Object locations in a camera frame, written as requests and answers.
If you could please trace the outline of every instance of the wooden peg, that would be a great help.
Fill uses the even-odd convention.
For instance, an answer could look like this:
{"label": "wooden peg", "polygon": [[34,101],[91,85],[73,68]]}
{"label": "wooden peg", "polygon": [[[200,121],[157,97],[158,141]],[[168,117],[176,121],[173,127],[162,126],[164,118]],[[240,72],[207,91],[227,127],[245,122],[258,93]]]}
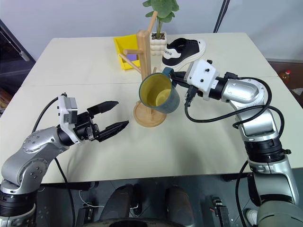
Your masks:
{"label": "wooden peg", "polygon": [[144,51],[143,50],[130,50],[130,49],[124,49],[123,50],[123,54],[127,55],[127,54],[143,54]]}
{"label": "wooden peg", "polygon": [[137,70],[139,73],[141,73],[141,70],[135,65],[132,63],[131,60],[129,60],[124,54],[120,53],[119,56],[124,60],[126,61],[128,64],[130,64],[135,70]]}
{"label": "wooden peg", "polygon": [[158,14],[157,11],[154,11],[153,14],[152,14],[151,21],[150,21],[150,23],[148,25],[148,28],[147,28],[148,35],[152,32],[152,27],[153,27],[153,24],[155,23],[155,20],[157,18],[157,14]]}

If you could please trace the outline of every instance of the yellow basket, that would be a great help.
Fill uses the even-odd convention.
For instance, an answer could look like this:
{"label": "yellow basket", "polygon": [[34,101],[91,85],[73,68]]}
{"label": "yellow basket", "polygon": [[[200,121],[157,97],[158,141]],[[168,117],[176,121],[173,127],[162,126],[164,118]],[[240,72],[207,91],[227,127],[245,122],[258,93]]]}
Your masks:
{"label": "yellow basket", "polygon": [[[114,42],[115,42],[117,54],[123,53],[124,49],[133,49],[133,50],[138,49],[137,37],[135,34],[116,37],[116,38],[114,38]],[[126,61],[124,61],[120,56],[118,56],[118,58],[119,58],[119,61],[121,64],[121,68],[123,70],[129,70],[129,69],[133,68],[130,64],[128,64]],[[135,64],[135,66],[140,67],[139,60],[135,60],[132,62]]]}

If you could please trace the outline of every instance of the blue mug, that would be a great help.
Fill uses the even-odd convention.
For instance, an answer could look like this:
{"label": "blue mug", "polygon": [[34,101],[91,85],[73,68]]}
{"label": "blue mug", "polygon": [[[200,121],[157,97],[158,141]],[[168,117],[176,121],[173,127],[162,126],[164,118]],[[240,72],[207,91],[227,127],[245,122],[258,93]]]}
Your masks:
{"label": "blue mug", "polygon": [[164,114],[175,111],[180,103],[179,94],[169,78],[170,72],[173,69],[166,67],[163,72],[147,76],[139,88],[141,102]]}

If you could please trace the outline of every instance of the green leaf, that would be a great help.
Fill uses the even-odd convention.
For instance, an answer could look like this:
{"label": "green leaf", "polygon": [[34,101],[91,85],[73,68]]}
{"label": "green leaf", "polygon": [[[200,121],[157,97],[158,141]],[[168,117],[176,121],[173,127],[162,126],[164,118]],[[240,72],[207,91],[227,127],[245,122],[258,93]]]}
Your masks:
{"label": "green leaf", "polygon": [[167,17],[172,11],[171,0],[151,0],[151,6],[153,10],[158,12],[159,18]]}
{"label": "green leaf", "polygon": [[171,0],[172,2],[172,11],[178,11],[179,10],[179,5],[177,4],[176,0]]}
{"label": "green leaf", "polygon": [[149,13],[147,13],[147,14],[145,14],[145,16],[146,16],[146,17],[151,17],[152,14],[153,14],[153,11],[152,11],[152,12],[149,12]]}
{"label": "green leaf", "polygon": [[151,0],[147,0],[145,2],[142,3],[144,7],[149,7],[152,5]]}
{"label": "green leaf", "polygon": [[168,14],[168,16],[164,18],[158,17],[158,20],[164,23],[170,22],[172,20],[172,13]]}

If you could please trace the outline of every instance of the purple block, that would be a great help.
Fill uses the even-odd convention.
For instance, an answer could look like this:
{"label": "purple block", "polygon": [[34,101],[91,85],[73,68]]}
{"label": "purple block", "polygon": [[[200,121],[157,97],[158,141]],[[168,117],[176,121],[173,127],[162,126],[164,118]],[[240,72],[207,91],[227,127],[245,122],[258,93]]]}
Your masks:
{"label": "purple block", "polygon": [[131,60],[131,61],[137,60],[137,54],[128,54],[128,55],[126,55],[126,56],[127,56],[127,58],[128,58],[129,60]]}

